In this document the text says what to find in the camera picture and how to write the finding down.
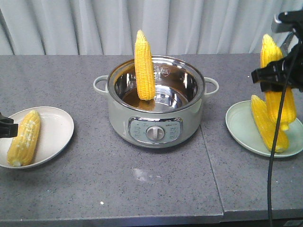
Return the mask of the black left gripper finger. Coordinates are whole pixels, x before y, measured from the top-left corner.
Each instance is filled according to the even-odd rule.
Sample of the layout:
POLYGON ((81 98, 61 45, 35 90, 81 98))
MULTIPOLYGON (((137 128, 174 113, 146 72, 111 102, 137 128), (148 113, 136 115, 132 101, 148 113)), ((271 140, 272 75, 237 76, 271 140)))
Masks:
POLYGON ((0 138, 13 138, 18 135, 18 124, 0 114, 0 138))

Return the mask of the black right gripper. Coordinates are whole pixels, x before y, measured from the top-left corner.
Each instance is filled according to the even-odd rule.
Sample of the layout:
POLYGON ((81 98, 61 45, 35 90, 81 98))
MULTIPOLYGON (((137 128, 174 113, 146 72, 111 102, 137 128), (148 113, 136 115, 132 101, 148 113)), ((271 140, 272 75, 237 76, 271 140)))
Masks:
POLYGON ((293 48, 293 59, 282 58, 272 61, 264 68, 255 69, 251 73, 254 84, 259 83, 262 92, 282 92, 284 87, 292 87, 303 91, 303 43, 293 48))

